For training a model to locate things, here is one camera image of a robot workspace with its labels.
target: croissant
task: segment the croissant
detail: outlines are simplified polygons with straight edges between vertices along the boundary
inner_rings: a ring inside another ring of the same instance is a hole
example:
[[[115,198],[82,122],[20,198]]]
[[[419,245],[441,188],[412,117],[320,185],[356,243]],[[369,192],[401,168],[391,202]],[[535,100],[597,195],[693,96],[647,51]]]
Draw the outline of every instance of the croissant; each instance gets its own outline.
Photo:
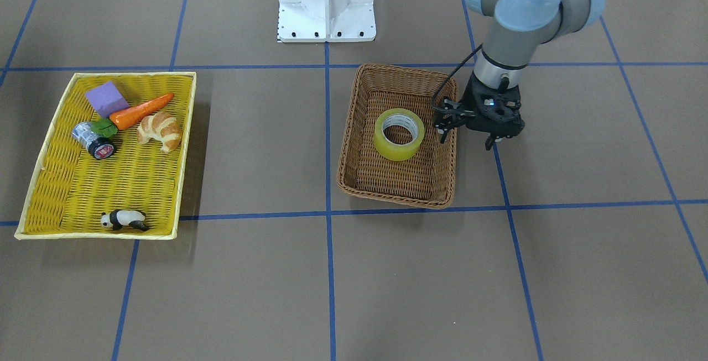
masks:
[[[164,111],[142,118],[137,127],[137,142],[146,144],[150,139],[162,142],[160,151],[163,154],[174,151],[182,140],[182,132],[177,124],[177,118]]]

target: orange carrot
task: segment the orange carrot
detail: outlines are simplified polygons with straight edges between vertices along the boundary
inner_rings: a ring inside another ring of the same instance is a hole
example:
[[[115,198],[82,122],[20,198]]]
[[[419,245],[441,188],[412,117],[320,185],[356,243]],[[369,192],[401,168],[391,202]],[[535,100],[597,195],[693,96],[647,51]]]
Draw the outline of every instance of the orange carrot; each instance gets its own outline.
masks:
[[[172,100],[172,97],[174,97],[174,93],[169,92],[164,96],[157,97],[151,101],[143,102],[139,106],[114,112],[108,118],[111,122],[116,124],[118,130],[126,130],[137,122],[140,122],[142,118],[166,106],[167,103]]]

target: panda toy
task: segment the panda toy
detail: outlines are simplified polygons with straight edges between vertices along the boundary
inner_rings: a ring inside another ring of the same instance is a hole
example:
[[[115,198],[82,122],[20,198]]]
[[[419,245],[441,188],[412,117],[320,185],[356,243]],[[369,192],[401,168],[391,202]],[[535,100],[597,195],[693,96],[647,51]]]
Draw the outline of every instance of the panda toy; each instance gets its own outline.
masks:
[[[111,227],[112,230],[120,230],[123,226],[131,226],[146,232],[149,227],[144,223],[145,214],[139,210],[114,210],[111,213],[101,214],[101,225]]]

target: roll of tape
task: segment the roll of tape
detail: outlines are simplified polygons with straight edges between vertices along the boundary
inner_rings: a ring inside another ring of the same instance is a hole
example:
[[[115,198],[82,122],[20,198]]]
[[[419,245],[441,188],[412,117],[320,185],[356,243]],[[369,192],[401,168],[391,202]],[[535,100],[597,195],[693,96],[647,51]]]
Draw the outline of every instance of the roll of tape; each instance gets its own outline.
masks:
[[[406,144],[396,144],[386,138],[384,130],[391,126],[401,126],[410,132],[413,140]],[[425,137],[425,127],[418,115],[404,108],[392,108],[385,111],[374,127],[374,147],[384,158],[390,160],[410,159],[420,147]]]

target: purple cube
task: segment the purple cube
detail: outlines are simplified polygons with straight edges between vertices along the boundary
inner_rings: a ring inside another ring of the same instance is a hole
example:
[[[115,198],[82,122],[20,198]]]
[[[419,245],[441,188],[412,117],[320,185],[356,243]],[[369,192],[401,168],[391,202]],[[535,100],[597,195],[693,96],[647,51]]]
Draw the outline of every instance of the purple cube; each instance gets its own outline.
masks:
[[[106,82],[86,92],[88,102],[101,117],[107,118],[117,111],[130,108],[126,99],[121,96],[113,82]]]

